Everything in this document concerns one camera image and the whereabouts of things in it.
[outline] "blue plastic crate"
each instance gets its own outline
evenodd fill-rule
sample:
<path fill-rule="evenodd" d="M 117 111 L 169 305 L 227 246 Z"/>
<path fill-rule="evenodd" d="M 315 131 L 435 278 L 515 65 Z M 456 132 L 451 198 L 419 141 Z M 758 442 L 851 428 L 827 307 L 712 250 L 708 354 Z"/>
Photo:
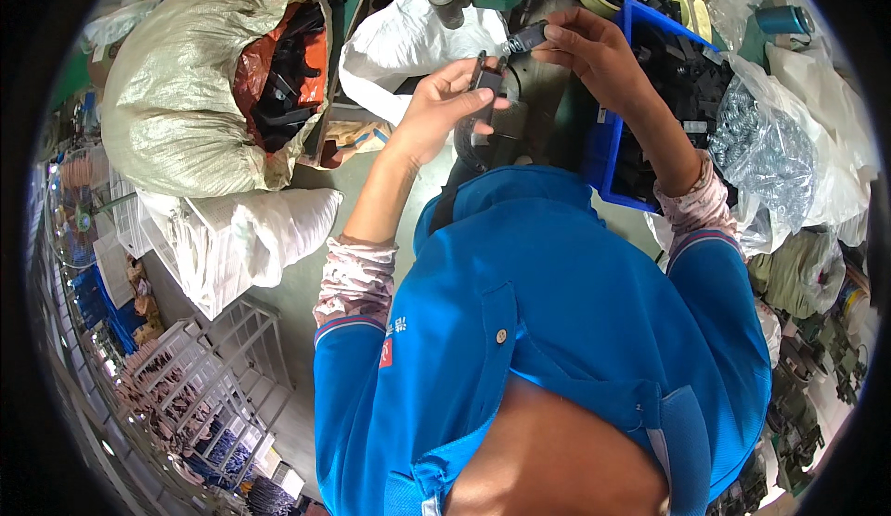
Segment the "blue plastic crate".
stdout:
<path fill-rule="evenodd" d="M 631 43 L 631 27 L 634 23 L 645 22 L 656 25 L 664 32 L 686 37 L 694 42 L 702 43 L 712 50 L 718 49 L 684 25 L 657 12 L 651 7 L 644 6 L 634 0 L 625 0 L 622 9 L 616 13 L 613 21 L 625 34 L 628 43 Z M 618 156 L 618 142 L 622 137 L 622 127 L 625 122 L 616 112 L 600 108 L 597 120 L 588 132 L 585 139 L 585 147 L 582 154 L 582 177 L 585 182 L 595 188 L 600 198 L 607 202 L 631 207 L 637 210 L 653 212 L 655 209 L 642 200 L 612 193 L 613 173 L 616 171 L 616 157 Z"/>

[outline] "electric fan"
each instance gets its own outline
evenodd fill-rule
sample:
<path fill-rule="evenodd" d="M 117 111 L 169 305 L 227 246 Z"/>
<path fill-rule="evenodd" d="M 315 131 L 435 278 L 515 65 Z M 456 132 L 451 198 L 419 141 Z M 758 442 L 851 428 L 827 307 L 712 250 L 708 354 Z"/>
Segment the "electric fan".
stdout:
<path fill-rule="evenodd" d="M 102 147 L 69 151 L 50 166 L 44 201 L 47 239 L 62 264 L 87 268 L 96 262 L 93 243 L 99 239 L 96 217 L 126 200 L 130 193 L 103 204 L 108 196 L 109 167 Z M 110 214 L 105 214 L 111 221 Z"/>

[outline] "woman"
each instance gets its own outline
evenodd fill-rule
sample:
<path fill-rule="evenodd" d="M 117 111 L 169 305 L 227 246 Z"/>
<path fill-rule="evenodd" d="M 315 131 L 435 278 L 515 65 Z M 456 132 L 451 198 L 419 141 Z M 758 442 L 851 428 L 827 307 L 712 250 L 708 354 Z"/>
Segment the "woman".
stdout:
<path fill-rule="evenodd" d="M 329 240 L 314 372 L 332 514 L 702 514 L 761 433 L 770 366 L 726 189 L 616 25 L 548 20 L 534 57 L 573 69 L 656 172 L 667 273 L 601 225 L 578 176 L 509 166 L 463 184 L 432 233 L 427 205 L 391 307 L 414 177 L 493 101 L 461 92 L 474 60 L 422 80 Z"/>

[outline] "blue polo shirt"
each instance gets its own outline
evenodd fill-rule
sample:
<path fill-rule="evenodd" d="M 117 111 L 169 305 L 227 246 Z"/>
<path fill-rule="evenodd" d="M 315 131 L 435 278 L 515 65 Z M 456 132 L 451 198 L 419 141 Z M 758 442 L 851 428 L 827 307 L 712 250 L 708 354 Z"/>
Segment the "blue polo shirt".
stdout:
<path fill-rule="evenodd" d="M 672 514 L 702 514 L 763 426 L 771 371 L 738 245 L 696 232 L 667 275 L 607 230 L 558 168 L 464 184 L 427 235 L 385 327 L 316 334 L 316 472 L 331 514 L 440 514 L 510 374 L 608 421 L 665 473 Z"/>

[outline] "red logo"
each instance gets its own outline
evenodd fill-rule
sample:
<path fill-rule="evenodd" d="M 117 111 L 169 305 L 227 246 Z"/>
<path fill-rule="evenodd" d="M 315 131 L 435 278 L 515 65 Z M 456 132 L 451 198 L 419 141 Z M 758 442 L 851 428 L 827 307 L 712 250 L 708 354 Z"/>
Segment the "red logo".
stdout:
<path fill-rule="evenodd" d="M 384 367 L 389 367 L 393 365 L 393 339 L 387 338 L 384 341 L 384 347 L 381 348 L 381 362 L 378 364 L 378 369 L 382 369 Z"/>

